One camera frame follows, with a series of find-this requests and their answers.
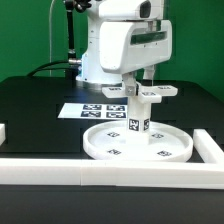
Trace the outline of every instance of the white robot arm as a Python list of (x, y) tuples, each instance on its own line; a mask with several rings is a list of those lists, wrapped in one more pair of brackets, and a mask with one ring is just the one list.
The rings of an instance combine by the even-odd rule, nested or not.
[[(192, 154), (189, 135), (150, 121), (151, 105), (160, 103), (163, 96), (176, 95), (177, 89), (142, 86), (135, 80), (138, 69), (144, 68), (152, 77), (153, 66), (171, 56), (172, 27), (162, 20), (163, 7), (162, 0), (106, 0), (99, 5), (103, 21), (100, 65), (111, 77), (121, 74), (123, 79), (122, 87), (102, 91), (108, 98), (128, 97), (128, 112), (125, 121), (104, 123), (85, 132), (84, 149), (95, 159), (183, 162)], [(108, 138), (108, 133), (119, 137)]]
[(105, 72), (124, 74), (170, 59), (172, 27), (160, 21), (162, 0), (107, 0), (99, 6), (100, 63)]

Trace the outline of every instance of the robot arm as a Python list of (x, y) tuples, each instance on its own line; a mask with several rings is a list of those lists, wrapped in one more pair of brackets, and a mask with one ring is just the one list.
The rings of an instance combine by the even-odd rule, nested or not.
[(104, 71), (124, 74), (170, 59), (171, 23), (163, 18), (164, 0), (107, 0), (99, 6)]
[(107, 0), (99, 16), (110, 20), (157, 20), (163, 18), (164, 0)]

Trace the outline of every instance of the black tabletop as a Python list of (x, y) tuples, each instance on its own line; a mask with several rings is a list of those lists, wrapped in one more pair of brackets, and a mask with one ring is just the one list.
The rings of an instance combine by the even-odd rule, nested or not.
[[(197, 84), (159, 81), (179, 92), (153, 104), (152, 120), (191, 136), (206, 129), (224, 148), (224, 104)], [(58, 119), (64, 103), (125, 104), (64, 78), (12, 77), (0, 83), (0, 157), (91, 159), (82, 135), (104, 120)], [(190, 162), (202, 162), (194, 151)], [(0, 186), (1, 223), (221, 223), (224, 191), (81, 186)]]

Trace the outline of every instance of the white block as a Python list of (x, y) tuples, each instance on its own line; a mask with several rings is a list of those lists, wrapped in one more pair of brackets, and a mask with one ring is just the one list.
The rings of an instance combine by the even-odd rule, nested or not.
[(0, 145), (5, 141), (5, 125), (0, 124)]
[(80, 185), (81, 160), (0, 159), (0, 184)]
[(194, 147), (205, 163), (224, 164), (224, 153), (211, 136), (203, 129), (194, 130)]
[(117, 186), (224, 188), (224, 167), (216, 164), (123, 162), (117, 173)]
[(81, 185), (116, 186), (116, 163), (105, 160), (83, 160)]

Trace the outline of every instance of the white plastic part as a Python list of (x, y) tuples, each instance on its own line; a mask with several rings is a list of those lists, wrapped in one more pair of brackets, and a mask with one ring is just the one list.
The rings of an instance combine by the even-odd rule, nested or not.
[[(141, 5), (149, 2), (148, 17), (140, 15)], [(163, 18), (164, 0), (107, 0), (99, 6), (99, 16), (109, 20), (155, 20)]]
[[(199, 132), (197, 130), (194, 136), (200, 136), (202, 143), (205, 139), (201, 138), (200, 132), (201, 130)], [(195, 144), (195, 146), (199, 151), (204, 147), (203, 144)], [(209, 152), (208, 157), (214, 158), (217, 156), (216, 150), (213, 150), (213, 148), (207, 148), (206, 150)], [(220, 161), (216, 161), (218, 164), (117, 160), (0, 159), (0, 184), (224, 189), (223, 154), (220, 154), (220, 158)]]
[(224, 153), (203, 129), (194, 130), (194, 147), (206, 163), (224, 164)]
[(99, 45), (103, 70), (125, 74), (168, 60), (172, 51), (170, 21), (161, 21), (161, 32), (166, 32), (165, 39), (131, 45), (132, 34), (138, 31), (144, 33), (147, 29), (147, 22), (104, 22)]
[(80, 185), (80, 160), (0, 159), (0, 184)]
[(180, 129), (150, 122), (147, 133), (127, 132), (127, 121), (95, 125), (84, 133), (83, 147), (94, 159), (185, 162), (193, 141)]
[(0, 145), (5, 141), (5, 125), (0, 124)]

